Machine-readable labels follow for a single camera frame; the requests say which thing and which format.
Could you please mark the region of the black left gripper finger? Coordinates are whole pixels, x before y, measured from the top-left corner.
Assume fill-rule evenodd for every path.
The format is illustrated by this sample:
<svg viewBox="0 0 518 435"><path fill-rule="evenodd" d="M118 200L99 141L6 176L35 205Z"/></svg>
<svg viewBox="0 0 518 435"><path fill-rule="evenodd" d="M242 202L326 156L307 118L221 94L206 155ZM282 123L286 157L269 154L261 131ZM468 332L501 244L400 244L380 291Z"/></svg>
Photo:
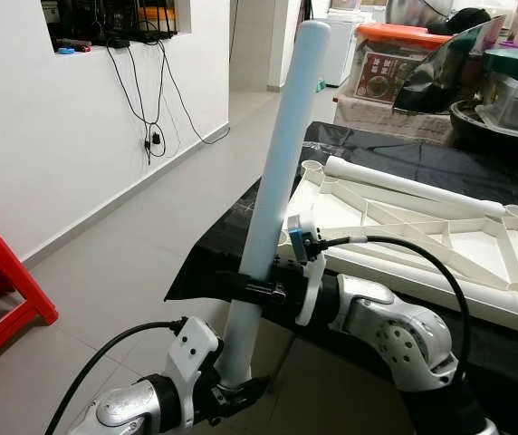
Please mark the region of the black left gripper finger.
<svg viewBox="0 0 518 435"><path fill-rule="evenodd" d="M270 374L264 374L264 376L258 376L243 382L242 385L239 385L239 406L254 406L270 390L271 382Z"/></svg>

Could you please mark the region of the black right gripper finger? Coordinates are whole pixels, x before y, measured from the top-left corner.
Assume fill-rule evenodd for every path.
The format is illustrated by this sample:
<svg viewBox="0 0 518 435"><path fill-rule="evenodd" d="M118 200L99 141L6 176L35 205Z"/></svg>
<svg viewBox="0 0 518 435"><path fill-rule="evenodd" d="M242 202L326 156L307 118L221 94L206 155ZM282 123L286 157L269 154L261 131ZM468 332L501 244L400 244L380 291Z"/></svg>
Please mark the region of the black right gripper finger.
<svg viewBox="0 0 518 435"><path fill-rule="evenodd" d="M238 272L214 272L215 298L254 305L276 305L277 283Z"/></svg>

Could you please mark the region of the white plastic children table top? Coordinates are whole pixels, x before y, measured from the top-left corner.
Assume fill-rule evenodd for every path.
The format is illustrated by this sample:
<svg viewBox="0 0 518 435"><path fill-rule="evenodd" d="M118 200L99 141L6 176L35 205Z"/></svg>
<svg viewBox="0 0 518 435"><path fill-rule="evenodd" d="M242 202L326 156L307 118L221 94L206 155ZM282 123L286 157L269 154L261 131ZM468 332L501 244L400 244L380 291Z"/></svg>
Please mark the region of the white plastic children table top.
<svg viewBox="0 0 518 435"><path fill-rule="evenodd" d="M436 269L436 262L458 272L492 273L518 278L518 206L490 217L458 206L409 195L391 188L329 177L324 162L306 160L302 178L285 208L289 216L310 212L324 240L349 237L347 245L326 250L332 272L383 283L402 295L457 308L456 295ZM433 254L426 260L412 250L378 237L399 237ZM293 258L283 234L277 256ZM518 323L499 324L518 332Z"/></svg>

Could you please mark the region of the black table cloth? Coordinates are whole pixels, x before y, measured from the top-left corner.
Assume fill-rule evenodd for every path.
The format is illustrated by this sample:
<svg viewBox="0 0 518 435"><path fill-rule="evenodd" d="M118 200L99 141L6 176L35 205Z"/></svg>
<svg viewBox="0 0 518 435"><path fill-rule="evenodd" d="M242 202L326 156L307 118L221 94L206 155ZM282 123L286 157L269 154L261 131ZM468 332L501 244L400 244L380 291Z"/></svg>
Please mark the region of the black table cloth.
<svg viewBox="0 0 518 435"><path fill-rule="evenodd" d="M518 206L518 158L505 159L473 149L446 148L440 142L404 140L392 134L313 121L306 128L300 158L323 162L328 156L461 192L471 198ZM193 281L194 276L239 266L257 189L258 186L252 185L190 248L179 274L169 286L169 301L211 295L210 287L198 285ZM471 377L482 378L486 374L518 377L517 332L477 320L471 351Z"/></svg>

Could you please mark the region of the beige cloth covered bench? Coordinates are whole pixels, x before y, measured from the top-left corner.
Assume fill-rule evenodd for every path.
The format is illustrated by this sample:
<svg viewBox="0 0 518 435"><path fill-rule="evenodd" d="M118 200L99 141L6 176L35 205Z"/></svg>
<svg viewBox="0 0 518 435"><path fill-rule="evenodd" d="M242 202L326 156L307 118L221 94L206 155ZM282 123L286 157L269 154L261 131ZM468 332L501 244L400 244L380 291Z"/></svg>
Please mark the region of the beige cloth covered bench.
<svg viewBox="0 0 518 435"><path fill-rule="evenodd" d="M442 113L404 113L390 104L334 96L333 124L358 131L393 134L410 140L446 142L453 136L453 125Z"/></svg>

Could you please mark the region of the orange lid storage box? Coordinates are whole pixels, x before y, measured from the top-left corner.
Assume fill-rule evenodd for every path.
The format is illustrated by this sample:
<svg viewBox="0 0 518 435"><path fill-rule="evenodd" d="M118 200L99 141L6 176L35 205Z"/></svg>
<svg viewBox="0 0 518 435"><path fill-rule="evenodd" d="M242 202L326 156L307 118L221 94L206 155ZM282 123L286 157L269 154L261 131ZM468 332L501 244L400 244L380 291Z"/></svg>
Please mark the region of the orange lid storage box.
<svg viewBox="0 0 518 435"><path fill-rule="evenodd" d="M360 24L355 36L357 50L345 82L349 95L383 103L395 102L412 72L451 38L401 24Z"/></svg>

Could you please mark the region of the white cabinet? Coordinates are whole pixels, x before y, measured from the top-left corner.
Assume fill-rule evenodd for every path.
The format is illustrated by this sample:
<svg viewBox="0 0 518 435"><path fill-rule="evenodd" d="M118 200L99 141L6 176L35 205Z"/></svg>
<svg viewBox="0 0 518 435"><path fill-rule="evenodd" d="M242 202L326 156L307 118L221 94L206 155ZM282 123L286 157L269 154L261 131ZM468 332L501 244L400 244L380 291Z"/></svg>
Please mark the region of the white cabinet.
<svg viewBox="0 0 518 435"><path fill-rule="evenodd" d="M350 75L351 59L357 50L357 28L370 22L372 16L362 11L332 8L321 20L331 29L321 63L322 82L339 87Z"/></svg>

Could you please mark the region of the black glossy bag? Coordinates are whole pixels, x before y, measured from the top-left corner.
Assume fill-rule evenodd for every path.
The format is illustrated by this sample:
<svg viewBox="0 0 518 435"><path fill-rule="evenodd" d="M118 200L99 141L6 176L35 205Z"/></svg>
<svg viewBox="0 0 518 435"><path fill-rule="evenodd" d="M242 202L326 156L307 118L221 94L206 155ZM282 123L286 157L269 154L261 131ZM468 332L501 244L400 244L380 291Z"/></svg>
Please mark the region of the black glossy bag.
<svg viewBox="0 0 518 435"><path fill-rule="evenodd" d="M484 76L484 53L496 46L506 17L490 16L482 8L462 9L429 32L444 34L439 45L401 86L393 109L442 113L454 102L473 98Z"/></svg>

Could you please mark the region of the black network devices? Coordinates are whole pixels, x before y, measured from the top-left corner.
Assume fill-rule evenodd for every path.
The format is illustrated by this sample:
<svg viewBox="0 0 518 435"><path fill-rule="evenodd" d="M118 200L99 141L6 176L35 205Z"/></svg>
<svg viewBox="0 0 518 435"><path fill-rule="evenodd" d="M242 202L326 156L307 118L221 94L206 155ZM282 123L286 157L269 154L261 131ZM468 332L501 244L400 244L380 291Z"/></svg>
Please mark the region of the black network devices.
<svg viewBox="0 0 518 435"><path fill-rule="evenodd" d="M88 53L156 44L179 33L175 0L40 0L53 49Z"/></svg>

